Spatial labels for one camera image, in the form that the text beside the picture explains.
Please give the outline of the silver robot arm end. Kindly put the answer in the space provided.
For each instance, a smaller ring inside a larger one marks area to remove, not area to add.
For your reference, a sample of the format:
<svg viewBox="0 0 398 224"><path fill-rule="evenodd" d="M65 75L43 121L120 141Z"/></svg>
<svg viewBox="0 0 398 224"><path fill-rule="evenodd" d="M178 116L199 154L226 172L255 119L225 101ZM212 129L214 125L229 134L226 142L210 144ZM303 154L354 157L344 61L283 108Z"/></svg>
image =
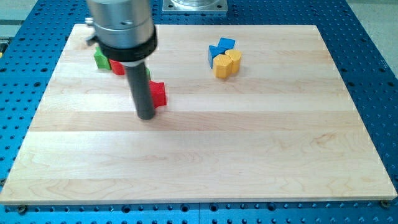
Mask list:
<svg viewBox="0 0 398 224"><path fill-rule="evenodd" d="M157 34L149 0L87 0L102 53L118 62L152 54Z"/></svg>

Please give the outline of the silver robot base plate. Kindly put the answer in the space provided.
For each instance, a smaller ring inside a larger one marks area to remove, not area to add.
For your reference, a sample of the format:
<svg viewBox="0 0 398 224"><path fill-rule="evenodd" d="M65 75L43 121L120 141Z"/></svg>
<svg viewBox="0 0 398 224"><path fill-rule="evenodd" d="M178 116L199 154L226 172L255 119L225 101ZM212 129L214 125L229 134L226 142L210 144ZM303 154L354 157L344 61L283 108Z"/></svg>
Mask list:
<svg viewBox="0 0 398 224"><path fill-rule="evenodd" d="M227 0L163 0L164 12L227 12Z"/></svg>

